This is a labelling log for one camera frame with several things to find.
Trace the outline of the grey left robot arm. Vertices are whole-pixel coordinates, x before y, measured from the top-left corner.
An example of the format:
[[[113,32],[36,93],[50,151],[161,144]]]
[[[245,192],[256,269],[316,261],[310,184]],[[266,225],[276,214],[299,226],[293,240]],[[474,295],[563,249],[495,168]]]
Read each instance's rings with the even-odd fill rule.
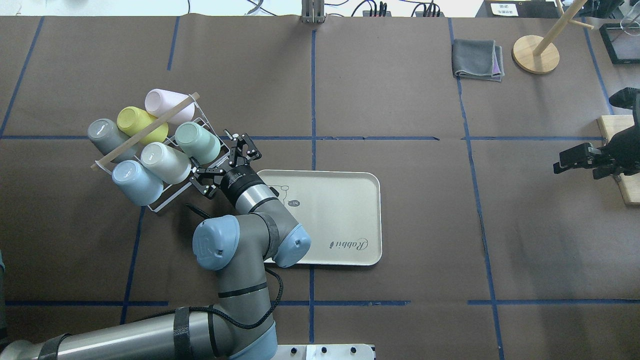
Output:
[[[3,360],[270,360],[278,350],[272,313],[282,298],[279,284],[270,299],[265,267],[299,262],[311,247],[304,226],[278,199],[250,162],[262,154],[247,133],[230,136],[228,155],[209,167],[196,167],[192,184],[213,181],[236,215],[204,219],[192,237],[198,264],[214,271],[218,303],[183,306],[124,325],[71,335],[39,344],[13,341],[1,347]]]

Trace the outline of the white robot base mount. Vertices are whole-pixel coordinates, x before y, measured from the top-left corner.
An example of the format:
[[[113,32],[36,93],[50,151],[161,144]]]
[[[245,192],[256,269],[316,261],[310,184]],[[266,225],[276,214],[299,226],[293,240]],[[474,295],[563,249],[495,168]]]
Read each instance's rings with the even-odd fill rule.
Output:
[[[375,360],[375,346],[364,343],[280,344],[274,360]]]

